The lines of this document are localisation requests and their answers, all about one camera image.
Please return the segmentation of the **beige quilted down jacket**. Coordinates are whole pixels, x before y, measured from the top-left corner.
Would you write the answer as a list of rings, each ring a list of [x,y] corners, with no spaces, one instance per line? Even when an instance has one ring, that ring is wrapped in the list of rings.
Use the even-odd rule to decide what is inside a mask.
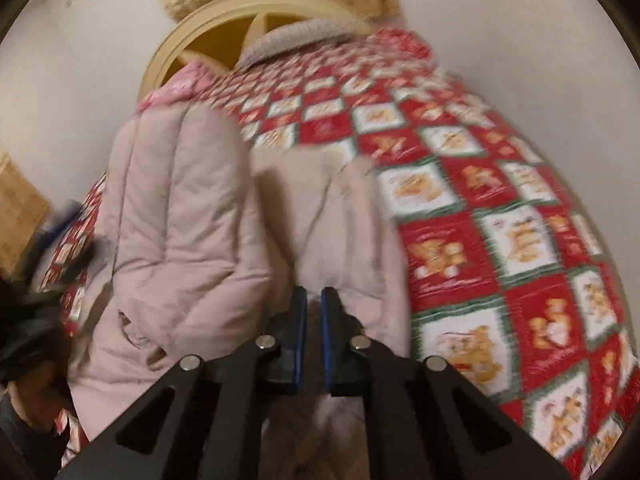
[[[323,148],[250,148],[205,103],[157,105],[117,133],[70,363],[95,439],[178,359],[228,356],[308,292],[303,392],[270,410],[264,479],[364,479],[361,403],[322,390],[319,295],[406,356],[407,263],[372,162]]]

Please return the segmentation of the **wooden furniture at left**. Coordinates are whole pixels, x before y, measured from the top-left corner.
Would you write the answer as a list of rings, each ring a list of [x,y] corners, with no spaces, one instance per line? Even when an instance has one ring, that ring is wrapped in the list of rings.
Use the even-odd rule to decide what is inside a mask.
[[[0,261],[4,274],[13,273],[18,259],[49,212],[49,202],[25,178],[12,158],[3,153],[0,170]]]

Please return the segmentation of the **red patchwork teddy bear quilt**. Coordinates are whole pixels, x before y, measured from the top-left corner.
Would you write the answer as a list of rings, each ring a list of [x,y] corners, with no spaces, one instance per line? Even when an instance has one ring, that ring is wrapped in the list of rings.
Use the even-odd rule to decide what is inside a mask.
[[[442,356],[572,478],[592,478],[638,406],[639,363],[608,256],[550,164],[403,30],[218,77],[184,102],[233,119],[250,148],[372,162],[406,257],[406,356]],[[46,284],[96,240],[106,174]]]

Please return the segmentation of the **pink folded blanket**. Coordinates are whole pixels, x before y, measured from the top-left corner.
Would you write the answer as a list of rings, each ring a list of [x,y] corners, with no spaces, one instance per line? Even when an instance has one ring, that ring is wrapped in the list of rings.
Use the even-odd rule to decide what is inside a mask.
[[[202,62],[191,62],[178,70],[166,84],[147,94],[138,104],[137,113],[156,106],[199,100],[219,79]]]

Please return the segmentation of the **cream wooden headboard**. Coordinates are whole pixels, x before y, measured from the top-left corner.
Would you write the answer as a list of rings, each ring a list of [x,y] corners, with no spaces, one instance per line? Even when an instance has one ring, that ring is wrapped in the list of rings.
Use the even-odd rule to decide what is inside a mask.
[[[160,43],[146,66],[138,97],[160,88],[192,61],[216,75],[228,73],[267,32],[311,18],[353,24],[358,35],[373,29],[361,14],[337,0],[216,0],[189,14]]]

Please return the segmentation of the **striped pillow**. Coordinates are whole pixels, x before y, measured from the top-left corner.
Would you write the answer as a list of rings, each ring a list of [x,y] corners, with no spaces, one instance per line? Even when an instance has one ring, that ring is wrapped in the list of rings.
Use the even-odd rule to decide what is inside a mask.
[[[332,40],[367,36],[372,30],[372,25],[367,22],[335,21],[329,18],[310,18],[283,25],[266,32],[244,48],[235,67],[249,68],[285,52]]]

